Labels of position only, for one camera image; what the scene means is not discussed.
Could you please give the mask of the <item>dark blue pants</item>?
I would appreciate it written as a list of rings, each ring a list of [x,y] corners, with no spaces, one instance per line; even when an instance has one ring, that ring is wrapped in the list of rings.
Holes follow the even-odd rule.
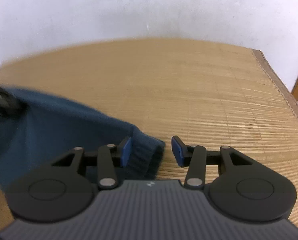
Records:
[[[26,103],[19,118],[0,116],[0,186],[11,182],[81,146],[94,151],[106,144],[132,139],[124,179],[156,178],[163,156],[163,141],[150,137],[135,125],[107,116],[79,103],[24,89],[5,89]]]

